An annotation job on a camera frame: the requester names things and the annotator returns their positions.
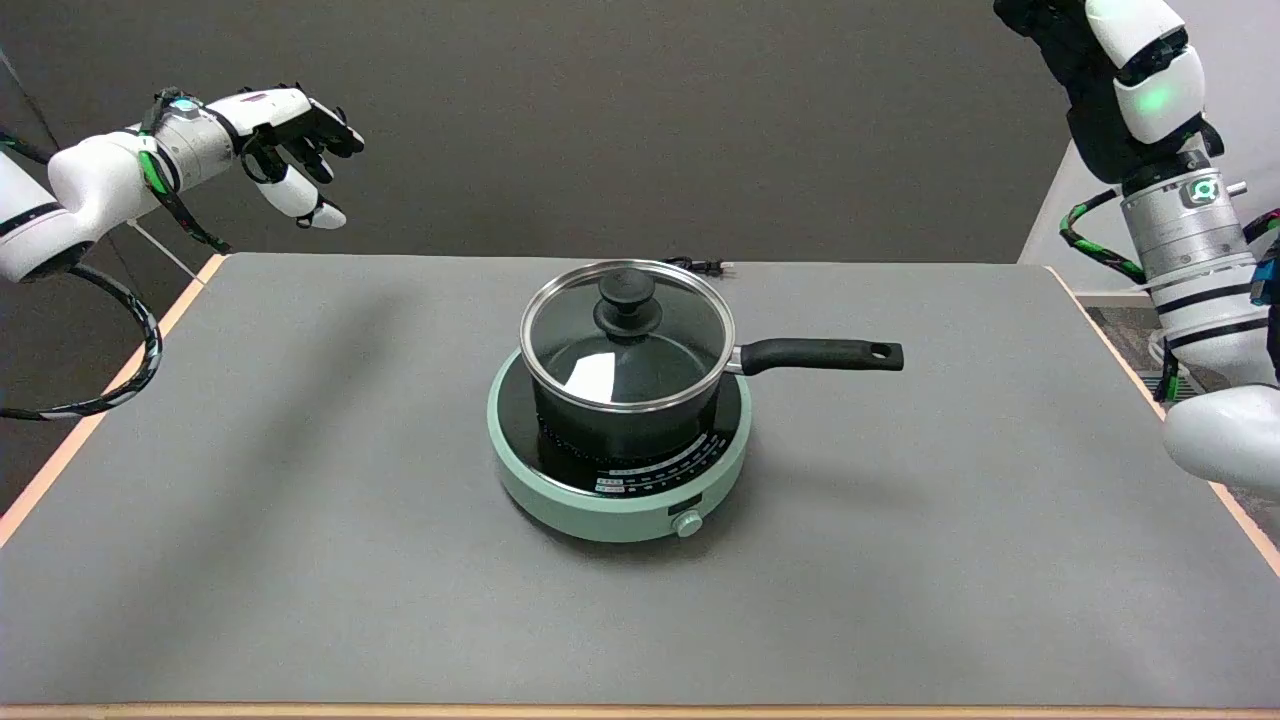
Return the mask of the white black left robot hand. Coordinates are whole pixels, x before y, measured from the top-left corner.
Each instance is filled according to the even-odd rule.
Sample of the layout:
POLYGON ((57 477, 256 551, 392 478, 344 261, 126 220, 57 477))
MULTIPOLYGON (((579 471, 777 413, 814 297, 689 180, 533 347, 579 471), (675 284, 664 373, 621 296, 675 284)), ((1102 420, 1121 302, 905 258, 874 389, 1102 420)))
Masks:
POLYGON ((339 108, 298 85, 243 90, 204 106, 230 137, 234 158, 261 196, 302 229, 335 231, 347 215, 321 192, 334 181, 328 156, 352 158, 365 138, 339 108))

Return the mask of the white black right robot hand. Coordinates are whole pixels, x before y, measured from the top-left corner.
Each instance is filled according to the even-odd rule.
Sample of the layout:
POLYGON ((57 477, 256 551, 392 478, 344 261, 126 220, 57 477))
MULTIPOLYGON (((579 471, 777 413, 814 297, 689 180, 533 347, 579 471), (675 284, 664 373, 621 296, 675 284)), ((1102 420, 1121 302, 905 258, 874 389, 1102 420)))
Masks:
POLYGON ((1178 155, 1224 154, 1204 117, 1206 76, 1187 23, 1166 1, 996 1, 1065 88, 1076 151, 1106 184, 1133 184, 1178 155))

